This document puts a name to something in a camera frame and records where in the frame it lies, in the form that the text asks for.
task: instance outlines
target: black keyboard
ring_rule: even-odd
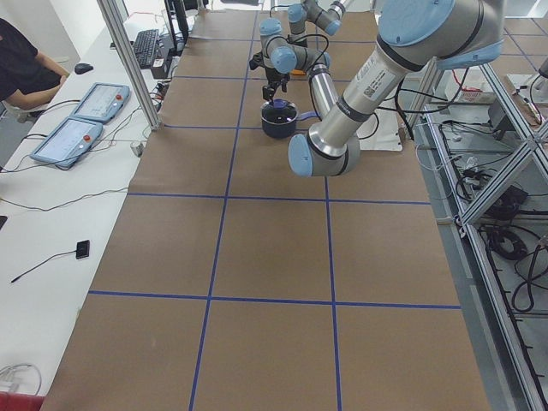
[[[135,57],[139,67],[148,69],[156,58],[156,47],[158,44],[159,32],[157,29],[145,30],[137,33],[137,39],[134,42]]]

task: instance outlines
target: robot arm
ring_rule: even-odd
[[[356,130],[407,73],[420,71],[432,58],[438,59],[441,70],[497,58],[503,45],[504,5],[505,0],[388,0],[375,51],[342,96],[335,91],[327,62],[309,68],[322,121],[291,140],[292,170],[299,176],[338,176],[352,170],[360,156]],[[270,55],[285,61],[286,54],[272,50]]]

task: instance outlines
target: black shirt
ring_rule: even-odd
[[[0,19],[0,36],[0,100],[17,90],[29,94],[59,85],[61,76],[38,63],[36,47],[4,19]]]

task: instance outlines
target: black mouse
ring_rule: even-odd
[[[87,63],[78,63],[74,66],[74,72],[76,74],[84,74],[91,70],[93,70],[93,66]]]

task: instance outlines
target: white table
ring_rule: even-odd
[[[134,28],[132,25],[132,32],[128,33],[130,38],[136,33]],[[110,42],[105,29],[82,58],[83,62],[93,65],[94,70],[82,75],[71,74],[52,104],[82,98],[95,81],[131,86],[116,51],[109,48]],[[156,80],[149,70],[142,73],[152,90]],[[106,125],[103,136],[138,106],[132,93],[118,116]],[[73,109],[72,104],[48,111],[38,119],[31,133],[48,134]],[[131,123],[116,135],[113,146],[88,153],[67,171],[45,166],[20,173],[2,173],[0,197],[47,208],[84,194],[125,188],[139,162],[130,143],[143,140],[146,126],[142,111],[136,111]],[[6,169],[16,167],[39,142],[40,139],[24,140]],[[25,158],[21,168],[35,164]],[[8,216],[0,230],[0,368],[33,363],[42,373],[39,391],[42,396],[47,394],[55,377],[125,195],[125,192],[104,194],[48,212],[29,211],[0,201],[0,215]],[[91,241],[89,258],[76,260],[71,254],[53,259],[10,284],[12,278],[51,255],[75,250],[76,242],[82,240]],[[17,392],[34,394],[37,375],[29,370],[18,376],[22,381]]]

